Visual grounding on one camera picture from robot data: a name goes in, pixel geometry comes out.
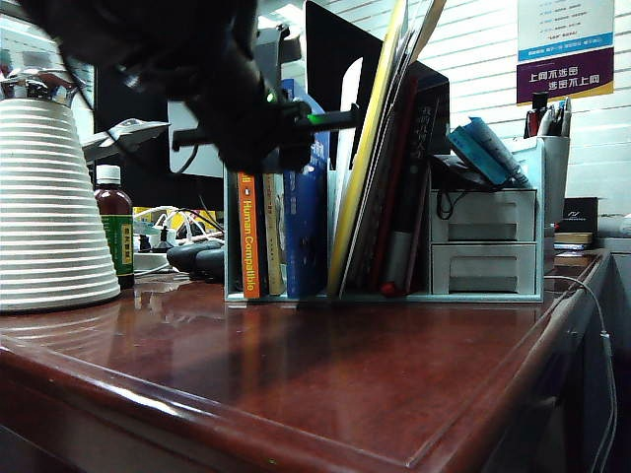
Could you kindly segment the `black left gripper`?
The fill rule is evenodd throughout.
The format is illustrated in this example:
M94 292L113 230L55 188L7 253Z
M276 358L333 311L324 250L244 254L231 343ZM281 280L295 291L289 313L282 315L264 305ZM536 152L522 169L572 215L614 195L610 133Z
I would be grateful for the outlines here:
M176 131L172 149L214 145L226 168L247 173L300 170L309 161L315 134L359 124L360 110L315 112L302 100L275 96L237 107L186 103L198 118L192 129Z

